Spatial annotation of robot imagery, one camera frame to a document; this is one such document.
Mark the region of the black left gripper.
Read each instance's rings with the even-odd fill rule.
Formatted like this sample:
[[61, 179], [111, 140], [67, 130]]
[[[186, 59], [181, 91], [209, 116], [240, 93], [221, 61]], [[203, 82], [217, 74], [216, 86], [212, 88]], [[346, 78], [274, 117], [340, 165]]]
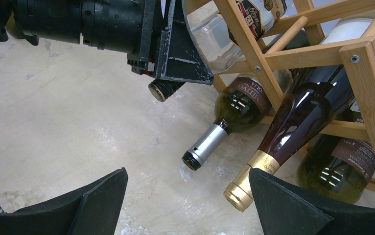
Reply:
[[184, 1], [128, 0], [134, 47], [131, 71], [153, 78], [211, 85], [214, 75], [188, 25]]

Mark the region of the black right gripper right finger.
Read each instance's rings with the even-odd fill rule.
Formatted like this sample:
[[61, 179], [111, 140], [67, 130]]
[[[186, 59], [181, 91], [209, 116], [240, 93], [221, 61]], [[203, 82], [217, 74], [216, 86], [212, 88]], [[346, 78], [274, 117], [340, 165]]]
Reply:
[[336, 201], [258, 168], [249, 183], [266, 235], [375, 235], [375, 209]]

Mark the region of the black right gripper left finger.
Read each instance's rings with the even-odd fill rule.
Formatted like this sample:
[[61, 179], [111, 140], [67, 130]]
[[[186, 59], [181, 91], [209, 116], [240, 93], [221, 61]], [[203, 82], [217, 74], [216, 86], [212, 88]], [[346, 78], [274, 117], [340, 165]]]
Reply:
[[113, 235], [128, 182], [125, 168], [50, 200], [0, 213], [0, 235]]

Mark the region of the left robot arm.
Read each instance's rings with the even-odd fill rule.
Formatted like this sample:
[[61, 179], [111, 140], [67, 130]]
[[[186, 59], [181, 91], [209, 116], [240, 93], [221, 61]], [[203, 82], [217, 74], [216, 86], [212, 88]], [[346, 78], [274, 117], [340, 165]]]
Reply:
[[0, 42], [8, 40], [10, 18], [34, 46], [40, 38], [83, 43], [126, 53], [132, 72], [139, 75], [213, 83], [182, 0], [0, 0]]

